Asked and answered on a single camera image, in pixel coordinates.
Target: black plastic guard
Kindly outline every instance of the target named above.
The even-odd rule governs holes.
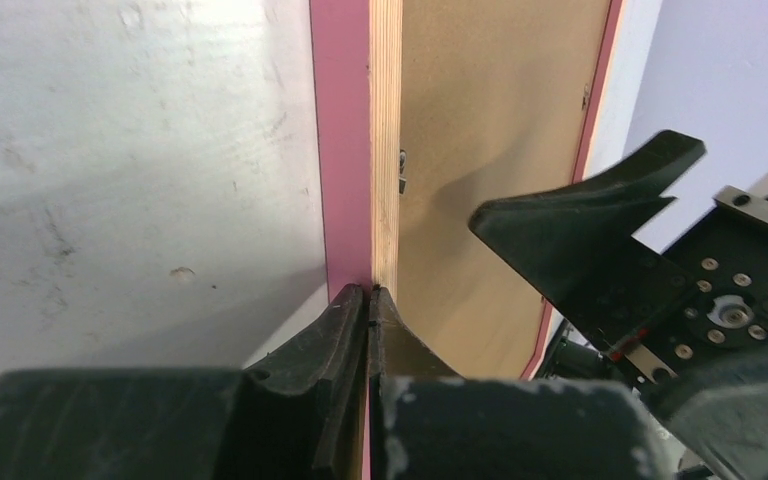
[[[671,478],[622,384],[465,380],[402,322],[386,289],[372,294],[370,323],[373,480]]]
[[[486,202],[469,227],[558,305],[602,259],[674,200],[659,195],[704,154],[700,140],[663,131],[593,178]]]
[[[364,294],[247,370],[0,376],[0,478],[343,479],[358,456]]]

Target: dark stain mark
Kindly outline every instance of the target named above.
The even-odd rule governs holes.
[[[40,314],[48,320],[56,320],[57,317],[69,309],[69,302],[63,295],[63,290],[56,283],[51,285],[48,289],[48,293],[45,295],[45,303],[40,309]],[[43,330],[51,326],[51,323],[47,322],[43,325]]]
[[[280,145],[282,143],[289,142],[293,138],[295,138],[295,136],[292,133],[287,133],[287,134],[282,135],[282,136],[277,137],[277,138],[272,137],[272,139],[269,140],[269,144],[270,145]]]
[[[1,149],[1,158],[5,165],[14,170],[26,170],[28,173],[36,173],[37,171],[36,165],[25,161],[22,155],[10,146]]]
[[[272,124],[271,127],[269,127],[269,130],[266,131],[266,138],[275,138],[275,135],[278,134],[278,130],[287,122],[287,112],[284,112],[281,114],[280,117],[278,117],[278,120],[275,121],[275,123]]]
[[[278,64],[275,63],[275,60],[272,60],[272,74],[275,75],[275,83],[281,87],[281,90],[284,90],[284,79],[281,78],[281,71],[278,69]]]
[[[54,264],[59,268],[62,262],[66,261],[66,257],[76,252],[75,247],[72,246],[60,233],[60,229],[57,227],[57,223],[54,221],[54,215],[51,214],[51,209],[45,207],[45,216],[47,223],[45,229],[51,234],[51,237],[56,243],[55,249],[49,254],[54,257]]]
[[[263,6],[263,16],[266,17],[266,21],[269,23],[277,23],[278,22],[278,15],[275,12],[275,6],[267,7],[266,5]]]

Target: machine part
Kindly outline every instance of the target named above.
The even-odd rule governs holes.
[[[369,315],[373,480],[669,476],[620,383],[466,380],[410,332],[386,289],[372,292]]]
[[[676,347],[675,353],[676,356],[682,360],[689,360],[693,357],[693,349],[683,343]]]
[[[623,375],[598,351],[561,337],[556,348],[547,349],[535,378],[568,378],[582,380],[615,380]]]
[[[759,221],[768,227],[768,200],[750,195],[734,187],[720,190],[714,200],[717,205]]]
[[[684,450],[684,455],[678,462],[678,472],[675,480],[708,480],[714,473],[705,464],[699,455],[696,455],[690,449]]]
[[[760,325],[750,325],[748,328],[749,336],[755,340],[766,340],[767,331]]]
[[[625,358],[652,383],[657,384],[677,376],[666,363],[643,345],[634,346],[625,354]]]
[[[630,160],[620,165],[632,165]],[[660,195],[652,188],[650,196],[635,196],[631,202],[630,197],[616,194],[629,185],[646,183],[642,179],[650,171],[640,165],[633,170],[637,173],[614,177],[613,183],[589,179],[571,189],[487,202],[476,211],[470,227],[600,351],[610,355],[626,377],[652,380],[637,385],[645,404],[662,413],[692,417],[696,424],[676,424],[688,436],[696,435],[698,425],[706,425],[700,436],[705,437],[709,448],[693,445],[693,449],[714,473],[721,478],[768,478],[768,398],[764,398],[763,411],[755,405],[759,395],[768,396],[768,362],[754,356],[764,344],[749,335],[728,334],[719,326],[709,333],[711,322],[701,315],[672,321],[686,308],[707,313],[714,296],[739,294],[744,304],[764,312],[764,317],[755,321],[768,330],[768,279],[761,276],[752,282],[749,278],[750,274],[768,271],[768,200],[725,188],[715,199],[716,207],[659,256],[636,245],[633,239],[617,238],[626,235],[625,227],[642,215],[642,207],[635,210],[627,204],[652,205],[657,201],[654,196]],[[621,205],[628,206],[633,216],[625,223],[608,221],[616,218],[609,207],[619,209]],[[533,238],[538,233],[542,238]],[[594,243],[594,249],[589,250],[585,242],[592,239],[605,243]],[[607,252],[601,254],[600,261],[582,259],[596,248]],[[705,258],[718,259],[719,267],[700,268]],[[736,272],[745,278],[735,278]],[[693,278],[694,274],[703,275],[704,280]],[[671,281],[676,275],[687,279],[691,291],[673,295],[681,290]],[[656,295],[663,300],[655,300]],[[641,304],[648,305],[647,315],[639,314]],[[746,323],[749,311],[723,313],[718,320],[742,324],[743,328],[753,325],[751,320]],[[679,344],[692,346],[691,359],[675,355]],[[744,354],[754,361],[737,360]],[[719,375],[720,384],[715,387],[720,389],[719,404],[708,396],[706,381],[712,374]],[[693,380],[685,381],[685,376]],[[675,395],[674,385],[683,385],[680,395]],[[670,399],[669,407],[660,403],[662,398]],[[699,403],[687,406],[685,413],[677,398]],[[755,422],[755,416],[764,417],[764,422]],[[742,419],[746,417],[752,417],[751,423],[758,426],[749,435],[743,432]],[[763,465],[750,464],[744,455],[750,449],[750,456]]]
[[[768,479],[768,345],[688,369],[645,401],[720,478]]]
[[[752,285],[752,278],[745,273],[735,274],[731,279],[738,287],[748,287],[749,285]]]
[[[347,286],[246,370],[2,375],[0,478],[349,478],[365,313],[363,290]]]
[[[708,340],[710,340],[711,343],[719,345],[726,341],[726,334],[720,330],[712,328],[711,330],[708,330]]]
[[[728,329],[743,328],[753,318],[755,313],[740,295],[722,295],[715,298],[714,307],[708,313],[708,319],[712,323]]]
[[[673,198],[659,195],[704,153],[701,141],[663,131],[619,164],[586,181],[486,202],[472,215],[469,226],[550,303],[559,306],[585,285],[582,282],[588,275],[622,251],[632,233],[672,202]],[[634,253],[635,258],[659,258],[645,248]],[[685,273],[678,271],[670,277]],[[585,336],[590,331],[571,315],[565,316]]]
[[[720,266],[720,262],[714,260],[713,258],[706,258],[702,260],[702,268],[705,270],[708,270],[709,272],[712,270],[716,270]]]

